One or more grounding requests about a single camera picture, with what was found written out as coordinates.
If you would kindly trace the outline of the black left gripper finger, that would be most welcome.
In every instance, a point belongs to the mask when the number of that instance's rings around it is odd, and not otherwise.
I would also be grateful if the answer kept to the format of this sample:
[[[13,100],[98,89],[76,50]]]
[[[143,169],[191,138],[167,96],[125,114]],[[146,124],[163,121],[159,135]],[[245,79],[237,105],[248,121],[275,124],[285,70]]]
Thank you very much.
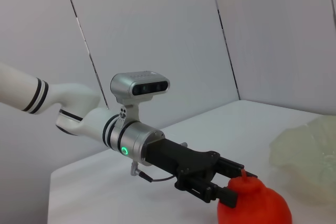
[[[242,177],[242,171],[245,170],[244,165],[219,157],[217,160],[214,171],[228,178]]]
[[[219,200],[228,207],[236,207],[238,194],[226,187],[208,182],[201,178],[187,177],[180,181],[182,191],[186,191],[205,203]]]

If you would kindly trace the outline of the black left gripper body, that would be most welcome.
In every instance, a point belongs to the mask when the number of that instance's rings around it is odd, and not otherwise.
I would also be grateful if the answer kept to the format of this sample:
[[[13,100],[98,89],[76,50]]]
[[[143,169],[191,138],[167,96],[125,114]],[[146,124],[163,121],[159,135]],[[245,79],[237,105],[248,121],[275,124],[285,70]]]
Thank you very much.
[[[203,189],[219,158],[217,152],[198,152],[168,139],[150,143],[145,150],[145,161],[175,176],[179,190]]]

